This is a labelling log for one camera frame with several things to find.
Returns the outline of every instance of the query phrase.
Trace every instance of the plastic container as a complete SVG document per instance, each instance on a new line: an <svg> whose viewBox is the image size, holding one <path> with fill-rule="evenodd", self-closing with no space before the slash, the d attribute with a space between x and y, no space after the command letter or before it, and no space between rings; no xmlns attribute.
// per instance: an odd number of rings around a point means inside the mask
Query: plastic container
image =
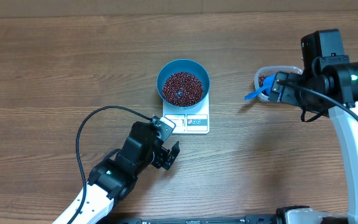
<svg viewBox="0 0 358 224"><path fill-rule="evenodd" d="M174 73L181 72L181 71L185 71L185 72L194 74L203 84L203 90L204 90L203 96L202 96L200 102L196 103L195 105L175 106L175 105L168 103L162 96L162 88L164 87L165 81L167 81L167 79ZM170 106L173 106L174 108L178 108L178 109L182 109L182 110L191 109L191 108L194 108L195 106L197 106L198 104L200 104L205 99L205 96L209 92L209 84L210 84L209 75L208 75L208 72L205 70L205 68L202 67L199 63L197 63L193 60L189 60L189 59L178 59L178 60L171 61L170 63L166 64L161 69L161 71L157 77L157 91L158 91L159 95L161 96L161 99L164 102L168 103Z"/></svg>
<svg viewBox="0 0 358 224"><path fill-rule="evenodd" d="M293 73L297 73L297 74L300 74L300 75L303 73L303 70L298 68L298 67L296 67L296 66L282 65L282 66L263 67L263 68L259 69L259 71L255 74L255 78L254 78L255 90L259 89L259 77L260 76L265 75L266 77L268 77L268 76L271 76L271 75L275 75L279 71L281 71L281 72L293 72ZM267 96L263 92L258 94L258 99L261 102L274 103L274 102L269 101L269 96Z"/></svg>

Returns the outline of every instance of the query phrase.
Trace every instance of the blue bowl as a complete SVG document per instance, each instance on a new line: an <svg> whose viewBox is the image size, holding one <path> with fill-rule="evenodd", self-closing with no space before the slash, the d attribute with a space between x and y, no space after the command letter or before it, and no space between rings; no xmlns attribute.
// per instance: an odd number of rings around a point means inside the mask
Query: blue bowl
<svg viewBox="0 0 358 224"><path fill-rule="evenodd" d="M176 72L182 72L182 71L194 74L203 84L203 90L204 90L203 97L201 98L200 102L196 103L195 105L175 106L175 105L168 103L162 96L162 88L164 87L165 81L167 81L167 79L171 75L175 74ZM157 91L158 91L159 95L161 96L161 99L164 102L168 103L169 105L171 105L174 108L186 110L186 109L194 108L195 106L200 104L205 99L205 96L209 92L209 83L210 83L210 80L209 80L208 72L199 63L197 63L193 60L189 60L189 59L178 59L178 60L174 60L174 61L166 64L161 69L161 71L157 77Z"/></svg>

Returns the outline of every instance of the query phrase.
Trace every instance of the kidney beans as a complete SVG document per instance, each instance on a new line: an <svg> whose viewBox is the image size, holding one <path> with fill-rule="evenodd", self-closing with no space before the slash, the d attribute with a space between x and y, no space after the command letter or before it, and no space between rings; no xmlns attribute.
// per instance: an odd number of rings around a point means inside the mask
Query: kidney beans
<svg viewBox="0 0 358 224"><path fill-rule="evenodd" d="M259 87L262 87L264 85L264 81L265 81L266 78L267 78L266 75L261 75L259 77Z"/></svg>
<svg viewBox="0 0 358 224"><path fill-rule="evenodd" d="M188 72L176 72L171 75L162 88L164 99L175 106L192 106L203 97L203 84Z"/></svg>

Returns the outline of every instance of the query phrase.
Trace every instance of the black wire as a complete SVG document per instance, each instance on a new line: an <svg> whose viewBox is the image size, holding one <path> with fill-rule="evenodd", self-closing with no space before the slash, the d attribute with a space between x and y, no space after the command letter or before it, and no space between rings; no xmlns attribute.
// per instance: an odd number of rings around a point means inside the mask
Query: black wire
<svg viewBox="0 0 358 224"><path fill-rule="evenodd" d="M75 139L75 153L77 155L77 161L78 161L78 166L80 167L80 173L81 173L81 178L82 178L82 185L83 185L83 194L82 194L82 199L81 199L81 203L80 206L77 208L77 211L74 213L74 215L72 216L72 218L68 221L68 224L71 224L74 219L77 217L77 215L81 212L82 206L85 203L85 198L86 198L86 178L85 178L85 173L84 173L84 168L82 167L82 163L81 163L81 157L80 157L80 135L81 135L81 131L84 128L85 123L97 112L100 112L102 110L106 110L106 109L120 109L120 110L124 110L124 111L128 111L131 112L133 114L136 114L137 116L140 116L144 119L147 119L149 121L152 121L152 118L149 118L147 116L142 115L141 113L138 113L136 111L133 111L131 109L125 108L123 106L105 106L102 108L99 108L97 110L95 110L94 112L90 113L85 119L84 121L81 123L80 128L78 129L77 132L77 137Z"/></svg>
<svg viewBox="0 0 358 224"><path fill-rule="evenodd" d="M306 108L302 108L301 121L305 123L309 123L321 117L324 114L324 110L320 111L318 114L314 115L312 118L310 118L307 121L305 121L305 114L306 114Z"/></svg>
<svg viewBox="0 0 358 224"><path fill-rule="evenodd" d="M338 106L340 109L346 111L346 113L348 113L349 115L351 115L351 116L358 122L358 115L357 115L357 114L355 114L355 113L354 113L353 111L351 111L349 108L347 108L347 107L345 107L344 105L342 105L340 102L338 102L338 101L332 99L331 97L328 97L328 96L326 96L326 95L324 95L324 94L321 94L321 93L319 93L319 92L317 92L317 91L310 90L310 89L305 88L305 87L303 87L303 86L298 86L298 85L296 85L296 84L287 83L287 82L285 82L285 81L283 81L283 80L280 80L280 81L278 81L277 83L280 84L280 85L283 85L283 86L288 86L288 87L294 88L294 89L299 90L299 91L305 91L305 92L311 93L311 94L313 94L313 95L315 95L315 96L318 96L318 97L323 98L323 99L325 99L325 100L327 100L327 101L330 101L330 102L331 102L332 104L334 104L335 106Z"/></svg>

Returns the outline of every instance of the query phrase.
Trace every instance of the clear plastic container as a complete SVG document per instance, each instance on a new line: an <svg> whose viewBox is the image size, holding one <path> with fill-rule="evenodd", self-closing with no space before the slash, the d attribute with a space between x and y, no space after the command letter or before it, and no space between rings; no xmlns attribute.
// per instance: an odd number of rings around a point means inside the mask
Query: clear plastic container
<svg viewBox="0 0 358 224"><path fill-rule="evenodd" d="M263 67L259 69L259 71L255 74L254 78L254 84L255 84L255 90L259 89L259 77L262 75L265 75L266 77L275 75L277 72L293 72L297 74L302 74L303 70L296 67L296 66L288 66L288 65L282 65L282 66L269 66L269 67ZM265 95L263 92L258 94L258 99L261 102L266 103L273 103L269 101L269 96Z"/></svg>

